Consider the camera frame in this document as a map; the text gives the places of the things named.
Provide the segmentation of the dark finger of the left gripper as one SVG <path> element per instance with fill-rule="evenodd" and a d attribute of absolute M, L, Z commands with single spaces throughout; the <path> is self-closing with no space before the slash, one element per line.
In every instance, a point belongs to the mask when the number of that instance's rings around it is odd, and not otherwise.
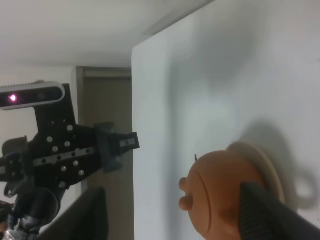
<path fill-rule="evenodd" d="M 102 169 L 105 173 L 120 170 L 123 167 L 122 156 L 140 148 L 136 132 L 117 133 L 113 122 L 98 123 L 94 126 L 94 130 Z"/>

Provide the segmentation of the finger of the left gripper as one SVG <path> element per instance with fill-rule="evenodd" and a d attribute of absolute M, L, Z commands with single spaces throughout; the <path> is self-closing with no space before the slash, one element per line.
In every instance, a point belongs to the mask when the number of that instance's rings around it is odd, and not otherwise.
<path fill-rule="evenodd" d="M 30 151 L 26 136 L 7 140 L 2 145 L 0 181 L 6 183 L 4 195 L 21 198 L 30 192 Z"/>

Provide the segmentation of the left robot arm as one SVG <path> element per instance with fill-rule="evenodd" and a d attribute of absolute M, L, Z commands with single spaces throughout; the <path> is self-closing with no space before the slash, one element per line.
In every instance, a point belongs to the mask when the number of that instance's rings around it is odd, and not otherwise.
<path fill-rule="evenodd" d="M 38 128 L 32 140 L 23 136 L 2 145 L 3 193 L 15 198 L 1 217 L 7 222 L 6 237 L 37 238 L 58 215 L 66 190 L 98 170 L 119 170 L 120 157 L 140 147 L 137 133 L 116 133 L 111 122 L 78 125 L 68 84 L 40 80 L 3 86 L 0 108 L 33 108 Z"/>

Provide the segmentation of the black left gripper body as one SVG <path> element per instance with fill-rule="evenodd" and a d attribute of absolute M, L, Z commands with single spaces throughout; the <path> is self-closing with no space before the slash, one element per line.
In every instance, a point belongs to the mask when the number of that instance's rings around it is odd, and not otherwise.
<path fill-rule="evenodd" d="M 34 108 L 38 133 L 28 142 L 36 187 L 68 189 L 102 167 L 95 130 L 76 123 L 69 84 L 64 98 Z"/>

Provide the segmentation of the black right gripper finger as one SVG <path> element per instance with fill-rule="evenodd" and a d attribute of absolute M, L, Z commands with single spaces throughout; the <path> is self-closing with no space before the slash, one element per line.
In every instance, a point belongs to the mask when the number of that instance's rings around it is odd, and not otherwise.
<path fill-rule="evenodd" d="M 239 233 L 242 240 L 318 240 L 320 229 L 253 182 L 240 185 Z"/>

